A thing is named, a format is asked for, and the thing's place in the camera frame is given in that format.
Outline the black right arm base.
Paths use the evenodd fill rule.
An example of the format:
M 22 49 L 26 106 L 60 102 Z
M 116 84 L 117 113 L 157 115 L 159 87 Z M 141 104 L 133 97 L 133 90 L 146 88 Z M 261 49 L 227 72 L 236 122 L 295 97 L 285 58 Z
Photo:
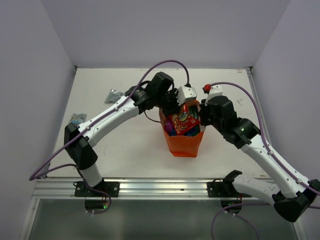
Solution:
M 235 187 L 232 185 L 235 178 L 243 173 L 239 170 L 231 171 L 224 178 L 216 178 L 213 181 L 206 183 L 207 195 L 209 198 L 251 198 L 251 195 L 240 193 L 236 191 Z

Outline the blue Burts crisps bag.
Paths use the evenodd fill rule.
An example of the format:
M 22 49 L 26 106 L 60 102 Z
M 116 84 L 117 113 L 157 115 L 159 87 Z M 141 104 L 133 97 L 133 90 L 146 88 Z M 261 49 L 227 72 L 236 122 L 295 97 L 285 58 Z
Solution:
M 186 136 L 186 137 L 195 137 L 200 132 L 201 132 L 200 131 L 200 127 L 199 126 L 195 126 L 192 129 L 188 130 L 186 133 L 184 133 L 184 136 Z

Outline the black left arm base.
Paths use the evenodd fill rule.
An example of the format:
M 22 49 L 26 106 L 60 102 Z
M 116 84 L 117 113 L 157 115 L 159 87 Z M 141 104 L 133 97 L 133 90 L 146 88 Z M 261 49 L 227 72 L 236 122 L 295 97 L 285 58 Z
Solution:
M 117 198 L 120 191 L 120 183 L 118 181 L 101 181 L 97 186 L 92 187 L 93 190 L 89 189 L 84 181 L 73 182 L 75 187 L 74 196 L 84 197 L 84 198 L 94 198 L 94 197 L 105 197 L 107 193 L 112 198 Z

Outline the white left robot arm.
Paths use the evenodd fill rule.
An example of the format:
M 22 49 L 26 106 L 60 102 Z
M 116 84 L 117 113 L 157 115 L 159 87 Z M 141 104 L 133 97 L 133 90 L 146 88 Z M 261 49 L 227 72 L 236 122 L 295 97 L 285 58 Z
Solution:
M 116 103 L 96 117 L 79 125 L 69 123 L 64 129 L 64 144 L 69 157 L 75 162 L 86 181 L 86 190 L 92 196 L 103 193 L 104 184 L 96 161 L 94 147 L 108 133 L 122 123 L 154 107 L 169 113 L 179 109 L 178 90 L 174 80 L 158 72 L 150 81 L 132 86 Z

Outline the orange paper bag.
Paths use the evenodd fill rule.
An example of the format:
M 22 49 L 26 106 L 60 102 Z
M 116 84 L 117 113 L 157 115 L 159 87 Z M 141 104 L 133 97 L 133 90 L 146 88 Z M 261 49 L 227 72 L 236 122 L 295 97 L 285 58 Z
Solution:
M 196 105 L 198 107 L 198 113 L 200 116 L 200 103 L 197 100 L 190 100 L 187 101 L 185 104 L 182 105 L 182 107 L 186 105 L 187 107 Z M 171 154 L 175 157 L 184 157 L 184 158 L 195 158 L 198 155 L 198 150 L 200 147 L 200 144 L 202 142 L 205 129 L 206 127 L 201 125 L 200 122 L 200 133 L 196 136 L 184 136 L 184 135 L 176 135 L 176 136 L 169 136 L 164 131 L 164 123 L 168 116 L 165 116 L 162 112 L 162 110 L 159 110 L 159 120 L 155 120 L 156 123 L 160 123 L 162 126 L 162 131 L 168 146 L 169 151 Z

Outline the aluminium table edge rail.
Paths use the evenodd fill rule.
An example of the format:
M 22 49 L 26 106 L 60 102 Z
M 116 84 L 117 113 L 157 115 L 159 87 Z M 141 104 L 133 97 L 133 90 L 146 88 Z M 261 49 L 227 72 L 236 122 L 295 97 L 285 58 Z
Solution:
M 249 80 L 249 84 L 250 84 L 250 87 L 251 87 L 251 90 L 252 90 L 252 94 L 253 94 L 253 97 L 254 97 L 255 102 L 256 102 L 256 104 L 258 106 L 258 109 L 259 109 L 259 114 L 260 114 L 260 118 L 261 118 L 261 121 L 262 121 L 262 126 L 263 126 L 263 130 L 264 130 L 265 138 L 269 143 L 271 143 L 270 135 L 269 135 L 269 132 L 268 132 L 268 128 L 267 128 L 267 125 L 266 125 L 265 117 L 264 117 L 264 114 L 263 114 L 263 110 L 262 110 L 262 107 L 261 107 L 261 103 L 260 103 L 260 100 L 259 100 L 258 92 L 257 92 L 256 86 L 255 86 L 255 82 L 254 82 L 254 78 L 253 78 L 253 71 L 252 71 L 253 67 L 252 66 L 247 66 L 244 69 L 246 70 L 246 73 L 247 73 L 247 76 L 248 76 L 248 80 Z

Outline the aluminium front mounting rail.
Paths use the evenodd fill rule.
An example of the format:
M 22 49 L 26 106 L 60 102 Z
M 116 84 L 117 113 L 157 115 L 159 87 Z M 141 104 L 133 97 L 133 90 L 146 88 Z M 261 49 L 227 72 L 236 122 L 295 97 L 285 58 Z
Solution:
M 32 199 L 88 199 L 76 196 L 80 178 L 48 177 L 38 179 Z M 206 200 L 209 198 L 207 178 L 107 178 L 113 183 L 113 200 Z

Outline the light blue snack packet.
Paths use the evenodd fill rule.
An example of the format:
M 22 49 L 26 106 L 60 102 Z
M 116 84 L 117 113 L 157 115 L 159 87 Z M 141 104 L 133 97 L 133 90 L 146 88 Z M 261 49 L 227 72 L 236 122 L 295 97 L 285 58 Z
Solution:
M 87 114 L 85 114 L 85 113 L 79 113 L 79 114 L 73 113 L 71 115 L 69 123 L 72 123 L 72 124 L 78 126 L 79 124 L 84 123 L 86 121 L 86 118 L 87 118 Z

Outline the green snack bag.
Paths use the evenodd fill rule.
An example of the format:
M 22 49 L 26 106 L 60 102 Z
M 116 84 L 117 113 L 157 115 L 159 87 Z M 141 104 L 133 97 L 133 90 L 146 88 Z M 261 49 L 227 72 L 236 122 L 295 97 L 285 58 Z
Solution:
M 198 110 L 198 106 L 197 105 L 192 105 L 189 107 L 189 114 L 191 117 L 199 120 L 200 116 L 199 116 L 199 110 Z

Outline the red snack packet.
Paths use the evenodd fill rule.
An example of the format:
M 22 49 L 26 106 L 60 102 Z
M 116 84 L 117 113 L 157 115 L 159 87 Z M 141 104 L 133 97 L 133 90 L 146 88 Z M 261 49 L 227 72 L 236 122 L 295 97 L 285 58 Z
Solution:
M 190 116 L 189 107 L 184 105 L 178 114 L 172 114 L 166 118 L 171 120 L 174 127 L 174 131 L 169 136 L 184 136 L 184 133 L 196 126 L 200 129 L 200 120 Z

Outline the silver grey snack packet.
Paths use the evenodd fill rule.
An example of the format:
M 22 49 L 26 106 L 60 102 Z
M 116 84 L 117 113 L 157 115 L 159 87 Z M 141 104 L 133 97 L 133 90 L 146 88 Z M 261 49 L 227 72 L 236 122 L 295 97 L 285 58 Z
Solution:
M 114 104 L 116 103 L 121 97 L 125 95 L 124 92 L 118 91 L 115 89 L 111 89 L 104 101 L 105 104 Z

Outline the purple snack bag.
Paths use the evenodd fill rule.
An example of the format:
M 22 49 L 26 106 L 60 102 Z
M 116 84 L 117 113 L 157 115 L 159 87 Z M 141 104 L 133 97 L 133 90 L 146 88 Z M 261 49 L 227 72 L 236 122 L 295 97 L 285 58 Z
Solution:
M 163 125 L 163 129 L 168 135 L 171 135 L 172 132 L 175 130 L 173 123 L 170 119 L 165 120 L 164 125 Z

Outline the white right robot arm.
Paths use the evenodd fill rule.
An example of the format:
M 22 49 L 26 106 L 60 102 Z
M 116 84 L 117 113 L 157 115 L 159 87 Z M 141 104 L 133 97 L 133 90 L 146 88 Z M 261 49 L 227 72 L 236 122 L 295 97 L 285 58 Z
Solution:
M 231 100 L 214 96 L 200 102 L 200 122 L 213 126 L 230 144 L 252 158 L 273 180 L 267 183 L 231 171 L 212 188 L 221 194 L 244 194 L 274 207 L 285 220 L 294 223 L 314 202 L 320 190 L 317 179 L 309 180 L 293 169 L 268 142 L 263 142 L 260 129 L 249 119 L 237 116 Z

